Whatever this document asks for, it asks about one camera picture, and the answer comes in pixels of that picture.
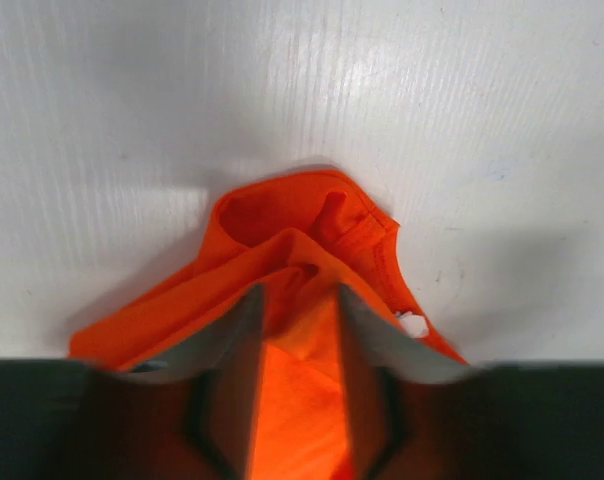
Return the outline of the orange t shirt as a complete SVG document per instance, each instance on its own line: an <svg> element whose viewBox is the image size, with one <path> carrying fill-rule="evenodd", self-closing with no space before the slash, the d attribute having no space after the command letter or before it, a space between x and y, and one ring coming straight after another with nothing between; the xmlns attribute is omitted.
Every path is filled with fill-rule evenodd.
<svg viewBox="0 0 604 480"><path fill-rule="evenodd" d="M264 377L253 479L350 479L335 287L385 320L418 313L396 257L397 223L349 177L307 171L232 191L212 209L195 260L77 331L70 353L122 370L264 288Z"/></svg>

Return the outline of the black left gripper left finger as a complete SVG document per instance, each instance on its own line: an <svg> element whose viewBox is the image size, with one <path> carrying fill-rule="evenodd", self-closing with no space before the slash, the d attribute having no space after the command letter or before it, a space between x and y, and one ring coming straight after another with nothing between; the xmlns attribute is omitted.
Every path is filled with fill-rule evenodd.
<svg viewBox="0 0 604 480"><path fill-rule="evenodd" d="M243 479L264 291L129 372L0 359L0 479Z"/></svg>

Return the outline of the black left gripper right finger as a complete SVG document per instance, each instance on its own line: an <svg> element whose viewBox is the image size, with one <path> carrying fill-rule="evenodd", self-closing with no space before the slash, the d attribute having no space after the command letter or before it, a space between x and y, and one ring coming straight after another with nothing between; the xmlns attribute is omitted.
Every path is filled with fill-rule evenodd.
<svg viewBox="0 0 604 480"><path fill-rule="evenodd" d="M604 362L459 363L338 290L359 479L604 479Z"/></svg>

